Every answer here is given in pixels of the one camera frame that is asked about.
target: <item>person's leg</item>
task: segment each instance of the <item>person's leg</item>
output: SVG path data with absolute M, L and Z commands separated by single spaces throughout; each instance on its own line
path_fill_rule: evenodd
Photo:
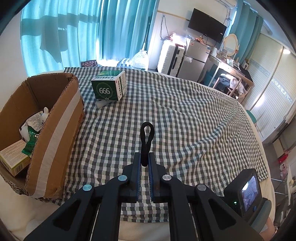
M 270 218 L 267 219 L 266 226 L 267 229 L 261 232 L 260 235 L 264 239 L 264 241 L 270 241 L 275 233 L 276 228 L 274 227 L 274 224 L 272 223 Z

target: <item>black cord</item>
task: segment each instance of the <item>black cord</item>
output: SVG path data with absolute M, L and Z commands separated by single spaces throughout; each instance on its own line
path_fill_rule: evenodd
M 226 8 L 226 17 L 225 17 L 225 20 L 224 20 L 224 22 L 223 22 L 223 25 L 224 25 L 224 23 L 225 23 L 225 21 L 227 20 L 228 21 L 228 26 L 227 26 L 227 28 L 229 28 L 229 26 L 230 26 L 230 21 L 232 21 L 232 19 L 230 18 L 230 11 L 229 11 L 229 16 L 228 16 L 228 8 L 225 6 L 225 8 Z
M 166 26 L 166 19 L 165 19 L 165 16 L 163 15 L 163 17 L 162 17 L 162 19 L 161 19 L 161 27 L 160 27 L 160 33 L 159 33 L 159 36 L 160 36 L 160 39 L 162 40 L 162 41 L 164 41 L 164 40 L 170 40 L 170 37 L 169 37 L 169 34 L 163 39 L 162 38 L 162 33 L 163 33 L 163 19 L 165 20 L 165 28 L 166 28 L 166 30 L 167 30 L 167 34 L 168 34 L 168 27 Z
M 225 21 L 226 21 L 226 19 L 227 19 L 227 16 L 228 16 L 228 8 L 226 7 L 226 11 L 227 11 L 227 13 L 226 13 L 226 17 L 225 17 L 225 19 L 224 19 L 224 22 L 223 22 L 223 25 L 224 25 L 224 23 L 225 23 Z
M 216 44 L 217 44 L 217 41 L 215 40 L 215 45 L 214 46 L 211 46 L 211 45 L 208 45 L 209 47 L 215 47 L 216 46 Z

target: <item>green medicine box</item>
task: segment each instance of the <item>green medicine box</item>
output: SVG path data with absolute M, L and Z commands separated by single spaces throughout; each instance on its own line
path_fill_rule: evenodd
M 119 101 L 126 94 L 126 73 L 120 70 L 102 71 L 91 80 L 96 99 Z

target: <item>light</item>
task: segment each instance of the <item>light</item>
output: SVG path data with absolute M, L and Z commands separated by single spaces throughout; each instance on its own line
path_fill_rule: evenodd
M 232 22 L 231 22 L 231 27 L 232 27 L 232 25 L 234 24 L 234 20 L 235 20 L 235 17 L 237 16 L 237 11 L 235 11 L 235 13 L 234 13 L 234 16 L 233 16 L 233 19 L 232 19 Z
M 247 189 L 248 189 L 248 185 L 249 185 L 249 182 L 247 182 L 246 185 L 245 185 L 242 189 L 243 189 L 244 191 L 247 190 Z
M 283 54 L 290 54 L 290 53 L 291 53 L 291 51 L 288 50 L 288 49 L 284 49 L 284 50 L 283 50 Z
M 259 100 L 256 102 L 256 105 L 255 107 L 258 108 L 260 107 L 263 103 L 264 103 L 264 100 L 265 100 L 265 96 L 264 94 L 259 98 Z

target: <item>camera display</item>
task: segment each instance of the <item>camera display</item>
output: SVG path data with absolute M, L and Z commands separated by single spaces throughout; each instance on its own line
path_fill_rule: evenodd
M 244 185 L 241 190 L 241 194 L 244 202 L 244 209 L 245 211 L 248 211 L 259 194 L 259 189 L 254 176 L 252 176 L 246 185 Z

